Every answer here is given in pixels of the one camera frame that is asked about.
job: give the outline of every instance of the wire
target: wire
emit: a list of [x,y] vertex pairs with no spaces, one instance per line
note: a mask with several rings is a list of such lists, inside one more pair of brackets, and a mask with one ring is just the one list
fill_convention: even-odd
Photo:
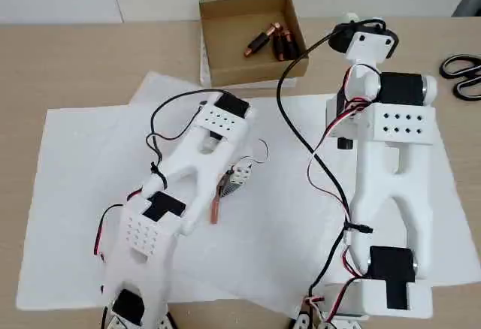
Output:
[[313,308],[316,311],[317,318],[319,319],[320,322],[324,322],[324,317],[322,316],[321,311],[319,310],[319,307],[317,306],[316,303],[314,303],[314,298],[316,297],[308,297],[306,299],[307,304],[309,304],[310,308]]
[[[160,151],[159,149],[159,145],[157,144],[157,140],[156,140],[156,137],[160,137],[160,138],[163,138],[164,140],[165,137],[163,137],[161,134],[159,134],[158,132],[156,132],[156,128],[155,128],[155,118],[156,118],[156,115],[157,113],[163,108],[165,107],[167,104],[171,103],[172,101],[174,100],[177,100],[178,98],[182,98],[184,96],[189,96],[189,95],[195,95],[195,94],[201,94],[203,92],[221,92],[222,94],[228,94],[227,91],[225,90],[221,90],[221,89],[201,89],[201,90],[194,90],[194,91],[188,91],[188,92],[182,92],[181,94],[178,94],[178,95],[175,95],[175,96],[172,96],[170,98],[168,98],[167,100],[165,100],[164,102],[162,102],[153,112],[152,112],[152,115],[150,116],[150,133],[147,135],[146,137],[146,142],[147,142],[147,146],[149,148],[151,148],[152,151],[154,151],[155,154],[157,154],[157,166],[159,166],[160,162],[162,161],[162,152]],[[191,119],[191,121],[189,122],[189,124],[187,125],[187,128],[189,127],[189,125],[192,123],[193,119],[195,118],[195,116]],[[152,137],[152,142],[153,142],[153,145],[151,146],[148,142],[148,139]]]
[[127,195],[127,201],[129,201],[130,199],[132,199],[135,195],[138,195],[142,192],[142,188],[139,188],[137,190],[134,190],[133,192],[131,192],[130,194]]
[[355,282],[358,279],[362,279],[362,278],[354,277],[354,278],[349,279],[344,284],[344,286],[340,290],[339,295],[337,296],[336,301],[334,302],[334,305],[333,305],[327,319],[324,320],[325,323],[327,323],[327,324],[331,323],[331,320],[334,318],[334,316],[337,314],[337,311],[339,310],[340,303],[343,301],[343,298],[344,298],[344,295],[346,294],[347,288],[349,287],[349,285],[351,285],[353,282]]
[[[369,23],[378,23],[378,24],[383,26],[383,30],[386,30],[386,23],[383,20],[379,20],[379,19],[362,20],[362,21],[358,21],[357,23],[354,23],[354,22],[347,23],[347,24],[341,26],[339,29],[334,29],[331,33],[327,34],[326,36],[321,38],[319,41],[317,41],[315,44],[313,44],[311,47],[306,49],[306,51],[304,51],[296,60],[292,61],[289,64],[289,66],[286,68],[286,70],[280,76],[279,82],[277,83],[277,90],[276,90],[276,101],[277,101],[277,106],[279,108],[280,114],[284,118],[284,121],[286,122],[286,124],[291,129],[292,133],[299,139],[299,141],[306,147],[306,149],[310,153],[313,153],[313,151],[314,151],[312,146],[304,139],[302,134],[299,132],[299,130],[292,123],[291,119],[287,115],[287,112],[284,110],[282,101],[280,99],[281,91],[282,91],[282,87],[283,87],[283,82],[286,79],[286,77],[289,75],[289,72],[292,70],[292,68],[294,66],[296,66],[302,59],[308,57],[309,53],[314,51],[320,45],[324,44],[331,37],[333,37],[334,35],[338,35],[341,32],[346,31],[347,29],[351,29],[351,28],[354,28],[354,27],[359,26],[359,25],[366,25],[366,24],[369,24]],[[347,198],[346,198],[346,195],[344,193],[344,190],[343,190],[342,186],[337,181],[334,174],[328,169],[328,167],[322,161],[322,159],[318,155],[315,155],[314,158],[319,163],[319,165],[324,170],[324,172],[328,175],[329,179],[334,183],[334,186],[336,187],[337,191],[339,192],[339,196],[340,196],[341,201],[343,202],[343,205],[345,206],[347,212],[349,212],[349,203],[347,202]],[[344,227],[341,228],[339,235],[337,236],[333,246],[331,247],[331,251],[329,252],[329,255],[328,255],[328,260],[325,262],[324,267],[321,269],[321,272],[316,277],[314,282],[310,285],[309,293],[308,293],[309,297],[312,297],[313,289],[317,286],[317,284],[319,284],[319,281],[321,280],[321,278],[327,272],[327,269],[329,268],[329,265],[331,265],[332,258],[334,257],[334,253],[335,253],[337,247],[339,246],[339,243],[341,242],[341,240],[343,238],[343,233],[344,233]],[[309,318],[310,318],[309,328],[312,327],[312,317],[313,317],[313,310],[312,310],[312,308],[310,308],[309,309]]]
[[104,307],[104,312],[102,313],[102,321],[100,323],[100,329],[105,329],[105,321],[107,319],[107,307]]
[[160,134],[160,133],[158,133],[157,135],[158,135],[160,138],[162,138],[162,139],[164,139],[164,140],[166,140],[166,141],[174,141],[174,140],[177,140],[179,137],[181,137],[182,135],[184,135],[184,133],[185,133],[185,132],[187,131],[187,129],[190,127],[190,125],[191,125],[192,122],[194,121],[195,117],[198,115],[198,113],[201,112],[201,110],[202,110],[202,106],[199,106],[198,109],[197,109],[197,111],[194,113],[194,115],[193,115],[192,118],[190,119],[190,121],[187,123],[186,127],[183,128],[183,130],[182,130],[179,134],[177,134],[177,135],[175,135],[175,136],[173,136],[173,137],[167,137],[167,136],[164,136],[164,135],[162,135],[162,134]]
[[346,220],[348,222],[351,221],[350,219],[350,214],[348,212],[348,210],[346,209],[346,207],[343,205],[343,202],[341,199],[339,199],[339,197],[334,194],[333,192],[330,192],[329,190],[326,190],[326,189],[323,189],[321,187],[319,187],[318,185],[316,185],[311,177],[310,177],[310,168],[311,168],[311,165],[312,165],[312,162],[313,162],[313,159],[314,159],[314,156],[317,154],[317,151],[320,149],[322,143],[324,142],[324,139],[326,139],[330,133],[337,127],[339,126],[339,124],[341,124],[343,121],[345,121],[346,119],[352,117],[352,115],[355,115],[357,112],[359,111],[362,111],[364,110],[368,105],[369,103],[367,101],[365,101],[367,104],[364,105],[364,104],[359,104],[359,105],[355,105],[354,107],[349,107],[347,108],[344,112],[342,112],[341,115],[339,115],[336,119],[334,119],[328,126],[327,128],[325,129],[324,133],[322,134],[322,137],[321,137],[321,140],[319,141],[319,143],[317,144],[317,146],[314,148],[314,152],[312,154],[312,156],[310,157],[310,160],[309,160],[309,164],[307,165],[307,172],[306,172],[306,175],[307,175],[307,181],[309,182],[309,184],[314,187],[315,189],[321,191],[321,192],[324,192],[325,194],[328,194],[330,196],[332,196],[333,198],[337,199],[342,208],[344,209],[344,215],[346,217]]
[[259,140],[265,146],[265,158],[264,158],[264,160],[257,160],[255,158],[253,158],[252,156],[246,155],[246,156],[242,156],[241,158],[239,158],[237,160],[237,162],[234,165],[232,165],[232,167],[234,167],[235,165],[238,165],[242,160],[245,160],[245,159],[249,159],[251,162],[255,162],[256,164],[264,164],[269,159],[269,145],[268,145],[268,143],[264,139],[261,139],[261,138],[259,138],[257,140]]
[[346,76],[344,77],[343,88],[342,88],[342,90],[344,91],[344,97],[346,98],[347,101],[349,101],[349,99],[346,96],[345,88],[347,87],[347,83],[349,82],[349,79],[351,78],[351,74],[354,71],[354,68],[356,66],[364,66],[366,68],[369,68],[373,72],[375,72],[378,76],[381,75],[381,72],[379,70],[377,70],[374,66],[371,66],[371,65],[368,65],[368,64],[363,64],[363,63],[357,63],[357,64],[352,65],[346,72]]
[[352,276],[357,276],[358,278],[363,277],[363,275],[359,272],[359,269],[355,267],[355,265],[351,265],[349,261],[347,260],[347,253],[349,252],[350,246],[346,246],[346,248],[343,251],[342,254],[342,259],[343,259],[343,265],[344,268],[352,275]]
[[98,246],[100,244],[100,238],[102,235],[102,226],[104,224],[104,219],[107,213],[113,209],[114,207],[122,207],[122,204],[114,204],[110,205],[107,209],[105,209],[104,213],[102,214],[100,218],[100,222],[98,222],[98,228],[97,228],[97,235],[95,236],[95,244],[93,246],[93,255],[97,256],[98,255]]

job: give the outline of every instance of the black wire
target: black wire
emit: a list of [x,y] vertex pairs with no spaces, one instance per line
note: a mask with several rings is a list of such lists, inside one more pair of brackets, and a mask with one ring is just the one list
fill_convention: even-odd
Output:
[[202,106],[199,106],[199,108],[197,109],[197,111],[194,113],[194,115],[192,116],[192,118],[190,119],[190,121],[187,123],[186,127],[176,136],[173,136],[173,137],[167,137],[167,136],[164,136],[160,133],[158,133],[157,135],[166,140],[166,141],[174,141],[174,140],[177,140],[179,137],[181,137],[182,135],[184,135],[184,133],[187,131],[187,129],[190,127],[190,125],[192,124],[192,122],[194,121],[195,117],[198,115],[198,113],[200,113],[202,110]]
[[102,313],[102,321],[100,323],[100,329],[105,329],[105,320],[107,319],[107,307],[104,307],[104,312]]
[[[294,135],[299,139],[299,141],[306,147],[306,149],[311,154],[314,152],[313,147],[306,141],[306,139],[304,139],[302,134],[294,126],[291,119],[288,117],[287,112],[284,110],[282,101],[280,99],[280,97],[281,97],[280,94],[281,94],[283,82],[284,82],[287,75],[289,74],[289,72],[292,70],[292,68],[294,66],[296,66],[302,59],[306,58],[309,55],[309,53],[314,51],[320,45],[324,44],[331,37],[333,37],[334,35],[338,35],[341,32],[344,32],[345,30],[351,29],[355,26],[365,25],[365,24],[369,24],[369,23],[381,24],[383,26],[383,30],[386,30],[386,23],[383,20],[378,20],[378,19],[363,20],[363,21],[358,21],[357,23],[355,23],[355,22],[347,23],[347,24],[341,26],[338,29],[334,29],[334,31],[327,34],[325,37],[323,37],[319,41],[317,41],[314,45],[309,47],[296,60],[292,61],[289,64],[289,66],[286,68],[286,70],[283,72],[283,74],[280,76],[279,82],[277,83],[277,91],[276,91],[277,106],[279,108],[280,114],[282,115],[282,117],[284,118],[284,121],[289,126],[289,128],[294,133]],[[334,186],[336,187],[336,190],[339,192],[339,196],[340,196],[340,199],[343,202],[343,205],[346,207],[347,212],[349,212],[349,203],[347,202],[346,194],[344,193],[344,190],[343,190],[341,184],[339,183],[339,181],[337,181],[337,178],[335,177],[335,175],[329,170],[327,165],[324,163],[324,161],[318,155],[315,155],[314,158],[316,159],[318,164],[321,166],[321,168],[324,170],[324,172],[327,174],[329,179],[333,182]],[[337,236],[333,246],[331,247],[331,251],[329,252],[328,260],[325,262],[324,267],[321,269],[321,272],[319,273],[319,275],[316,277],[314,282],[309,287],[308,295],[310,297],[312,296],[313,289],[316,287],[317,284],[319,284],[321,278],[325,275],[329,266],[331,265],[332,258],[334,257],[336,249],[339,246],[339,244],[340,244],[340,242],[343,238],[343,233],[344,233],[344,227],[341,229],[341,231],[340,231],[339,235]],[[312,320],[313,319],[313,309],[312,309],[312,307],[309,308],[309,319],[310,319],[309,328],[312,328],[312,321],[313,321]]]
[[104,224],[105,216],[110,211],[110,209],[113,209],[114,207],[122,207],[122,206],[123,206],[122,204],[110,205],[107,209],[105,209],[104,213],[100,217],[100,221],[98,222],[97,235],[95,236],[95,244],[94,244],[94,247],[93,247],[93,255],[98,254],[98,245],[100,244],[101,229],[102,229],[102,225]]
[[178,98],[182,98],[184,96],[188,96],[188,95],[194,95],[194,94],[201,94],[203,92],[221,92],[222,94],[228,94],[227,91],[225,90],[221,90],[221,89],[201,89],[201,90],[194,90],[194,91],[188,91],[188,92],[183,92],[181,94],[178,94],[178,95],[175,95],[175,96],[172,96],[171,98],[168,98],[167,100],[165,100],[164,102],[162,102],[152,113],[152,116],[150,117],[150,133],[148,136],[148,138],[152,137],[152,142],[153,142],[153,146],[149,145],[148,143],[148,138],[146,138],[146,142],[147,142],[147,146],[149,148],[151,148],[151,150],[153,150],[156,154],[157,154],[157,166],[159,166],[160,162],[162,161],[162,152],[160,151],[159,149],[159,146],[157,145],[157,140],[156,140],[156,136],[160,136],[163,138],[163,136],[161,136],[159,133],[156,132],[156,128],[155,128],[155,124],[154,124],[154,120],[156,118],[156,115],[157,113],[167,104],[171,103],[172,101],[174,100],[177,100]]

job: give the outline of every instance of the cardboard box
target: cardboard box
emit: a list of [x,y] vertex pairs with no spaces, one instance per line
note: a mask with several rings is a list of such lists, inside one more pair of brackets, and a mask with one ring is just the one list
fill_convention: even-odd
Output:
[[[250,41],[271,23],[289,29],[299,51],[306,50],[292,0],[201,1],[200,11],[212,86],[279,79],[290,61],[277,61],[271,43],[244,57]],[[304,76],[308,62],[302,59],[289,77]]]
[[[207,58],[207,51],[205,50],[204,35],[201,32],[201,67],[200,67],[200,81],[201,85],[206,89],[276,89],[279,80],[257,81],[256,83],[236,83],[233,85],[213,86],[210,78],[209,60]],[[283,89],[294,89],[297,83],[296,77],[287,77],[283,82]]]

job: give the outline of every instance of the copper-top battery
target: copper-top battery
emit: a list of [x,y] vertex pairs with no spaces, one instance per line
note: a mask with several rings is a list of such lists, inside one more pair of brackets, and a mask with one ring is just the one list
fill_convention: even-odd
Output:
[[269,38],[272,36],[272,34],[278,29],[280,29],[280,23],[272,23],[271,27],[269,27],[267,31],[261,32],[259,36],[257,36],[249,45],[247,45],[247,48],[244,51],[244,56],[248,57],[249,55],[256,53],[263,48],[266,43],[269,42]]

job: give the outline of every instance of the white plastic frame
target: white plastic frame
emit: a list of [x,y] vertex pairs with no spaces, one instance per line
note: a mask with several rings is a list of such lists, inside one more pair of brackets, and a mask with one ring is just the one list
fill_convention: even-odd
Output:
[[[179,234],[190,234],[210,207],[217,184],[232,164],[255,117],[252,108],[243,119],[215,107],[220,95],[209,97],[175,151],[159,166],[169,184],[195,174],[196,195],[183,215],[167,212],[157,222],[142,215],[151,205],[147,199],[164,189],[157,174],[152,174],[142,185],[142,192],[122,209],[116,242],[107,256],[103,298],[105,306],[110,306],[124,288],[141,296],[141,327],[145,329],[157,328],[168,312],[172,260]],[[211,131],[222,135],[222,139],[212,139]]]

